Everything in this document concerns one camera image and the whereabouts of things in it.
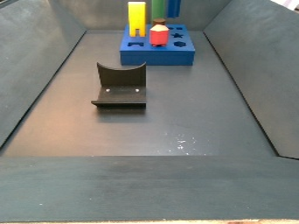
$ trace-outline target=gray wall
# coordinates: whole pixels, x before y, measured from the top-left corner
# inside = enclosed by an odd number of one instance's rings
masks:
[[[46,0],[20,0],[2,7],[0,29],[1,145],[85,29]]]
[[[299,16],[267,0],[233,0],[204,30],[284,157],[299,158]]]
[[[124,30],[126,0],[56,0],[90,30]],[[169,23],[185,24],[189,30],[202,30],[231,0],[181,0],[181,15]]]

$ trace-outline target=hole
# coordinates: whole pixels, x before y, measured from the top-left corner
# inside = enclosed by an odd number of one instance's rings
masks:
[[[174,34],[172,34],[172,37],[174,39],[181,39],[182,38],[182,35],[180,33],[174,33]]]
[[[173,45],[174,45],[174,46],[178,46],[178,47],[184,47],[184,46],[186,46],[185,43],[181,42],[181,41],[173,42]]]
[[[126,46],[144,46],[145,43],[142,42],[128,42]]]

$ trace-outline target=black bracket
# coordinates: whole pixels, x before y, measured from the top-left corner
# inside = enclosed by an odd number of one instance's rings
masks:
[[[101,88],[97,100],[100,106],[145,106],[145,63],[132,69],[113,69],[97,63]]]

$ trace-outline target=toy block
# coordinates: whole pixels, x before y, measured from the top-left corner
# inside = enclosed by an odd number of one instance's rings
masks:
[[[136,31],[138,31],[138,36],[145,36],[145,2],[128,2],[128,26],[129,26],[129,36],[136,36]]]
[[[152,46],[165,46],[168,42],[169,29],[157,24],[149,31],[149,43]]]
[[[128,26],[120,44],[120,63],[128,66],[190,66],[193,62],[194,48],[192,40],[182,24],[168,24],[169,29],[166,46],[152,46],[149,35],[145,37],[129,37]]]
[[[152,21],[164,18],[164,0],[152,0]]]
[[[166,17],[177,18],[180,16],[181,0],[168,0]]]

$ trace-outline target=star-shaped hole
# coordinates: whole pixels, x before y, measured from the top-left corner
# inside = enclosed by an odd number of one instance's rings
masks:
[[[182,35],[180,33],[174,33],[172,34],[172,36],[176,38],[176,39],[181,39],[182,38]]]

